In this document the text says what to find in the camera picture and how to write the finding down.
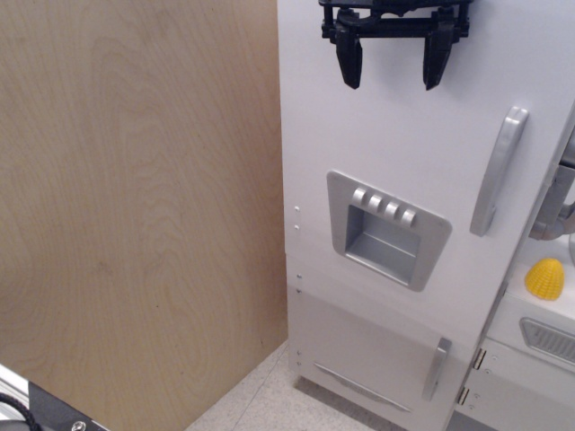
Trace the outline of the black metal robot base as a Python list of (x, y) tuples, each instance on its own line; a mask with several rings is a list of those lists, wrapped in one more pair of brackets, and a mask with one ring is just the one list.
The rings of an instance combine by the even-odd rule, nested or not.
[(2, 430), (107, 430), (40, 386), (1, 365)]

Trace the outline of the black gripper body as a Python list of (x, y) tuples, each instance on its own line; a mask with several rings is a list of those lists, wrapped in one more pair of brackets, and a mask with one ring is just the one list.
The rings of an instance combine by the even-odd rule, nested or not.
[(322, 37), (332, 43), (362, 39), (424, 39), (452, 45), (469, 34), (469, 1), (321, 1)]

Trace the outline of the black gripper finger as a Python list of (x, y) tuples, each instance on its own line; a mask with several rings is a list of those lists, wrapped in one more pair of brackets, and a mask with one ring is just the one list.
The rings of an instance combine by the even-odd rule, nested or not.
[(360, 86), (363, 61), (357, 24), (357, 13), (338, 12), (335, 25), (336, 55), (343, 81), (352, 89), (358, 89)]
[(451, 22), (440, 23), (425, 38), (423, 82), (427, 91), (440, 84), (455, 39), (456, 28)]

